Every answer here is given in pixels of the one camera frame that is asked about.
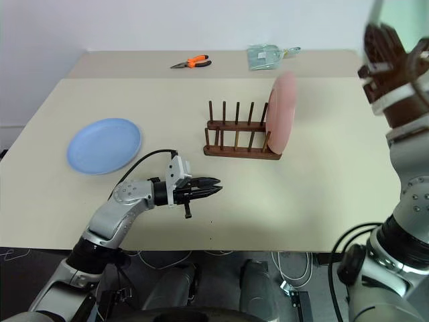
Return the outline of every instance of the white wall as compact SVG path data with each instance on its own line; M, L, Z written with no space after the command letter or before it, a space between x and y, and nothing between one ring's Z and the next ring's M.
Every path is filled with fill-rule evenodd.
M0 126L6 127L26 124L86 49L203 52L264 42L358 49L373 4L373 0L0 1ZM16 129L0 129L2 148L13 142Z

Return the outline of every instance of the cable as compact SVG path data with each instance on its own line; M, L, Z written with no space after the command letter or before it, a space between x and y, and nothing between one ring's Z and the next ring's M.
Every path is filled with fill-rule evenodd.
M101 280L100 280L99 284L97 285L97 288L95 289L95 301L97 301L100 284L101 284ZM98 302L97 302L97 315L100 317L101 321L105 322L105 318L101 315L101 313L99 311L99 303Z
M311 281L312 276L313 276L313 256L310 256L310 275L308 276L308 279L304 283L298 286L294 286L294 288L301 288L306 286Z
M332 305L334 306L335 315L339 322L343 322L343 317L341 316L340 307L338 305L338 301L336 300L336 294L334 289L334 280L332 277L332 265L334 263L334 254L336 252L336 249L339 247L341 242L348 236L348 234L353 233L355 230L361 228L361 227L368 227L368 226L379 226L381 223L362 223L360 225L354 226L353 228L350 228L347 230L344 234L341 235L341 237L336 241L334 248L330 252L329 256L329 265L328 265L328 283L329 283L329 292L330 297L332 299Z
M278 252L279 265L277 265L277 263L275 262L274 253L273 252L271 252L271 258L273 260L273 263L274 263L275 267L280 272L280 276L286 282L287 282L287 279L290 279L290 280L301 280L301 279L303 279L303 277L305 277L305 275L307 275L308 268L310 268L310 275L308 276L308 278L306 279L306 281L303 282L301 285L297 285L297 286L292 285L294 288L304 287L304 286L306 286L310 282L310 280L312 278L312 275L313 275L313 256L312 255L308 255L308 253L306 253L306 259L307 259L306 270L303 273L303 275L301 275L299 278L293 278L293 277L291 278L291 277L287 276L286 274L284 274L282 272L282 266L280 265L280 253L279 252Z
M128 252L126 252L126 254L129 256L129 257L137 257L139 254L140 254L140 251L136 251L135 252L135 254L132 254L132 255L130 255L130 254L128 254Z
M229 254L233 253L232 250L230 252L224 252L224 251L220 250L219 252L220 252L219 254L216 254L216 253L212 253L212 252L210 252L208 250L204 251L204 253L209 254L211 256L226 256L226 255L229 255Z
M13 253L14 253L14 250L13 249L9 249L9 250L7 250L7 252L5 252L3 254L0 254L0 256L7 256L7 255L13 254Z
M189 252L188 252L188 254L185 256L185 257L183 257L181 260L178 260L177 262L174 262L173 264L169 264L169 265L167 265L167 266L162 266L162 267L155 267L155 266L152 266L151 264L149 264L148 262L146 262L142 257L141 257L141 253L143 253L143 252L139 252L139 257L140 257L140 260L147 266L147 267L149 267L149 268L151 268L152 270L165 270L166 268L170 268L170 267L173 267L173 266L175 266L175 265L177 265L177 264L180 264L181 262L184 262L185 260L187 260L188 259L188 257L192 254L192 250L190 250Z
M121 275L119 275L118 266L116 266L116 274L117 274L117 279L118 279L118 290L121 290L122 289L122 286L121 286Z
M31 249L29 248L28 251L25 254L9 258L8 256L10 254L15 253L15 250L13 248L11 248L11 249L7 250L5 253L0 254L0 256L5 256L4 261L5 262L10 262L11 260L16 260L17 258L26 257L30 252L31 252Z
M158 154L158 153L165 153L165 152L169 152L172 155L172 158L174 158L174 156L178 155L178 152L176 150L171 150L171 149L162 149L162 150L156 150L156 151L152 151L148 154L146 154L145 156L141 157L135 164L133 164L133 166L122 176L121 180L118 181L118 183L115 185L117 186L118 184L120 184L121 182L123 182L130 173L133 172L133 170L140 164L142 163L144 160L146 160L147 158L149 158L150 156L153 156L154 154Z
M347 251L347 247L348 247L351 243L353 243L353 241L354 241L356 238L358 238L359 236L365 235L366 233L370 233L370 232L372 232L374 229L375 229L375 227L374 227L374 228L370 228L370 229L363 230L363 231L361 231L360 233L357 233L357 234L353 235L353 236L352 236L352 237L347 241L347 243L344 245L344 248L343 248L343 251L341 252L341 255L344 255L344 253Z
M116 271L118 273L118 278L119 275L121 275L122 277L124 277L124 279L127 281L127 283L130 285L130 287L133 289L133 294L135 294L135 302L137 302L137 306L132 305L131 303L125 301L132 309L134 310L139 310L139 306L140 306L140 297L139 297L139 293L137 291L137 288L135 287L134 283L129 279L128 275L126 275L126 273L123 271L123 269L119 266L116 265Z
M427 112L429 109L429 95L421 88L418 82L418 63L421 59L420 55L429 48L429 38L422 38L417 43L416 47L408 54L406 62L406 77L411 83L413 90L416 92L418 98L425 104Z
M288 275L286 275L286 274L283 273L283 271L282 271L282 265L280 264L280 252L277 253L277 259L278 259L278 262L279 262L279 271L280 271L280 274L282 276L286 277L287 279L289 279L289 280L301 280L301 279L303 279L303 277L305 277L305 275L307 275L308 267L309 267L309 263L310 263L310 259L308 258L308 253L306 253L306 270L304 271L303 275L301 275L300 277L290 277L290 276L288 276Z

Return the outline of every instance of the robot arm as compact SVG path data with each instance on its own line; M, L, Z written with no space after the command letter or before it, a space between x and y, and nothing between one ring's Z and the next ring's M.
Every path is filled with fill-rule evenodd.
M366 246L353 245L338 269L349 293L349 321L423 321L407 302L429 275L429 64L407 54L392 28L368 25L370 63L359 70L375 114L384 114L390 158L400 181L400 201Z
M126 260L119 246L135 218L155 206L167 204L185 205L189 218L190 200L218 192L222 189L216 185L219 182L215 178L191 178L189 163L179 155L167 165L166 181L152 178L121 182L109 200L97 209L72 253L61 261L39 292L30 312L8 321L41 321L46 317L63 322L86 321L96 301L91 291L100 282L106 265Z

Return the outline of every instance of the plate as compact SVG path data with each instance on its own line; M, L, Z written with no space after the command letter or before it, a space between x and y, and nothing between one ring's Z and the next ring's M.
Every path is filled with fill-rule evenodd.
M127 119L102 119L81 129L67 149L69 165L85 174L105 174L130 162L141 147L139 128Z
M288 144L296 106L296 79L292 72L279 76L269 96L265 130L271 132L268 146L282 154Z

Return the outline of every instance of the pliers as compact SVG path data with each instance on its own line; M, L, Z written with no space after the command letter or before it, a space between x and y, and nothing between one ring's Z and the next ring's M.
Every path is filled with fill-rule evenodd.
M205 62L200 62L202 60L206 60L208 58L207 55L200 55L194 58L189 58L187 61L185 62L181 62L177 65L171 66L170 68L185 68L185 67L189 67L189 68L194 68L194 67L205 67L208 66L212 63L211 60L207 60Z

